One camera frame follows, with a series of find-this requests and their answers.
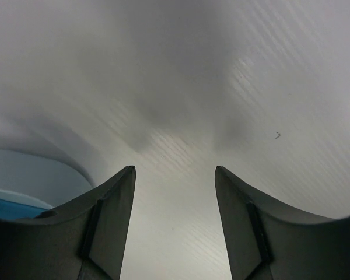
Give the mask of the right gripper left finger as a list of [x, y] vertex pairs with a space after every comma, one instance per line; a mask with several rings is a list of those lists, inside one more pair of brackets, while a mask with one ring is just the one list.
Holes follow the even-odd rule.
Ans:
[[136, 170], [34, 218], [0, 219], [0, 279], [119, 279]]

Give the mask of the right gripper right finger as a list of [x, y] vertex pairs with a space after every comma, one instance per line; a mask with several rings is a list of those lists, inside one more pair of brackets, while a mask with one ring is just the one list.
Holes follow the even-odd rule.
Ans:
[[233, 279], [350, 279], [350, 216], [297, 209], [222, 166], [215, 190]]

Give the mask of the blue lunch box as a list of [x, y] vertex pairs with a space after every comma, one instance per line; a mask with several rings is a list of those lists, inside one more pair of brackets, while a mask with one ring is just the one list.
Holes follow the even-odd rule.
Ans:
[[0, 218], [33, 218], [88, 191], [93, 186], [65, 163], [0, 149]]

